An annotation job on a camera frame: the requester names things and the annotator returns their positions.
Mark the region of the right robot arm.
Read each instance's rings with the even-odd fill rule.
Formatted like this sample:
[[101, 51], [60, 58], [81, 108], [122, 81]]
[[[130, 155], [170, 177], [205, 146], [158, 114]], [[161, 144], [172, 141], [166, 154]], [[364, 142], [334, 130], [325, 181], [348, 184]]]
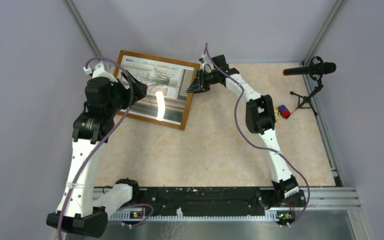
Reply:
[[274, 187], [273, 200], [279, 206], [287, 206], [299, 193], [299, 185], [288, 161], [282, 154], [275, 131], [275, 111], [270, 95], [262, 95], [253, 89], [236, 68], [226, 63], [224, 55], [209, 59], [204, 54], [199, 58], [201, 64], [187, 93], [206, 93], [211, 85], [221, 84], [237, 96], [234, 112], [240, 103], [245, 104], [245, 125], [247, 130], [260, 139], [262, 150], [268, 152], [271, 182]]

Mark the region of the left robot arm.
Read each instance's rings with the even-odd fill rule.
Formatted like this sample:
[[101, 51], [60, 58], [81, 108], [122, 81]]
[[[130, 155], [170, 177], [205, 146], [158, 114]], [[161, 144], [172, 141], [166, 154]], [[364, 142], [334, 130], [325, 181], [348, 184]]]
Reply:
[[101, 156], [111, 134], [121, 124], [114, 117], [120, 110], [127, 114], [147, 93], [147, 85], [127, 70], [122, 77], [128, 88], [112, 74], [95, 70], [84, 89], [86, 101], [73, 123], [71, 164], [63, 196], [57, 209], [46, 218], [59, 240], [64, 239], [64, 233], [99, 238], [109, 217], [122, 205], [134, 207], [140, 202], [134, 180], [117, 182], [99, 199], [93, 199]]

